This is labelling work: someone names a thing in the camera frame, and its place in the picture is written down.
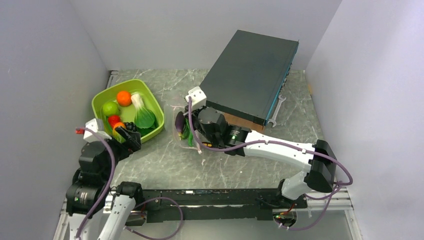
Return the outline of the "white green toy bok choy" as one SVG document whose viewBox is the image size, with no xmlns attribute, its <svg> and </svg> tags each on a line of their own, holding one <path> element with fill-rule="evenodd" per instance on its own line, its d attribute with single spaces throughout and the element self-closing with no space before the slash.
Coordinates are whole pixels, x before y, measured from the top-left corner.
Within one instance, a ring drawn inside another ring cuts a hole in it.
<svg viewBox="0 0 424 240">
<path fill-rule="evenodd" d="M 132 94 L 131 102 L 136 110 L 134 124 L 140 129 L 152 128 L 155 124 L 156 116 L 145 106 L 141 95 L 139 93 Z"/>
</svg>

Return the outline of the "purple toy eggplant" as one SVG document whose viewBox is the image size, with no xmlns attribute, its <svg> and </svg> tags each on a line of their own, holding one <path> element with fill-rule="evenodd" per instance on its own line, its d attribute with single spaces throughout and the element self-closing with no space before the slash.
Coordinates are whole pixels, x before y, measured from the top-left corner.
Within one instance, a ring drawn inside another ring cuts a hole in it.
<svg viewBox="0 0 424 240">
<path fill-rule="evenodd" d="M 180 133 L 182 132 L 183 127 L 185 126 L 185 123 L 186 123 L 185 116 L 182 111 L 179 111 L 175 117 L 175 122 L 174 122 L 174 126 L 178 133 L 179 138 L 180 138 Z"/>
</svg>

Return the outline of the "clear pink zip top bag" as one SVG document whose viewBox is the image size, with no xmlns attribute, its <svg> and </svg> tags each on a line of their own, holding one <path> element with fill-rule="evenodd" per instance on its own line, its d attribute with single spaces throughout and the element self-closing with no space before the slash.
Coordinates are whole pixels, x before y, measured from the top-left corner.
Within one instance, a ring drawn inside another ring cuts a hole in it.
<svg viewBox="0 0 424 240">
<path fill-rule="evenodd" d="M 164 107 L 164 127 L 171 134 L 172 140 L 183 149 L 196 150 L 202 153 L 200 145 L 194 140 L 190 130 L 187 110 L 184 106 L 166 104 Z"/>
</svg>

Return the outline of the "green toy cucumber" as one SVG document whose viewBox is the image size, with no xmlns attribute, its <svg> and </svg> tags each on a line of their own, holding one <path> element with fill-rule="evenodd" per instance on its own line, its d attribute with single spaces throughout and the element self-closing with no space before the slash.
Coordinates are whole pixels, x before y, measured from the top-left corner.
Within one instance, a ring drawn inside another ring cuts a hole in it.
<svg viewBox="0 0 424 240">
<path fill-rule="evenodd" d="M 186 140 L 190 135 L 190 127 L 185 125 L 182 132 L 179 134 L 181 140 Z"/>
</svg>

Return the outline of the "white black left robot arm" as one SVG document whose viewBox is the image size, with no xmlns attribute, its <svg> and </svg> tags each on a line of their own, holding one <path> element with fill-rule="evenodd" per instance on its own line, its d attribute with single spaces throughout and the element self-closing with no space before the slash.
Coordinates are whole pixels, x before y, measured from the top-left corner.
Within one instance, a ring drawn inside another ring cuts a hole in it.
<svg viewBox="0 0 424 240">
<path fill-rule="evenodd" d="M 141 134 L 123 127 L 117 128 L 123 142 L 111 137 L 97 127 L 76 129 L 83 134 L 86 144 L 78 159 L 79 169 L 75 172 L 66 197 L 66 213 L 70 217 L 70 239 L 72 240 L 115 240 L 119 229 L 125 224 L 124 217 L 130 209 L 137 210 L 144 203 L 139 183 L 122 183 L 117 187 L 118 200 L 124 205 L 118 207 L 100 229 L 100 220 L 111 182 L 119 161 L 141 149 Z"/>
</svg>

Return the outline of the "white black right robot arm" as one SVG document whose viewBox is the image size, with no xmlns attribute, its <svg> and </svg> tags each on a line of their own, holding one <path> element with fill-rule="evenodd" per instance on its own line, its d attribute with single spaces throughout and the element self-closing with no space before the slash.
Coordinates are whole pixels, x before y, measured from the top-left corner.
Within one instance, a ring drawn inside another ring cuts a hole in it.
<svg viewBox="0 0 424 240">
<path fill-rule="evenodd" d="M 275 200 L 282 208 L 311 191 L 332 193 L 337 185 L 336 157 L 324 140 L 312 144 L 270 137 L 230 125 L 221 113 L 210 107 L 188 111 L 185 119 L 192 133 L 198 131 L 208 140 L 208 144 L 201 144 L 207 150 L 231 156 L 261 157 L 299 168 L 297 174 L 280 182 Z"/>
</svg>

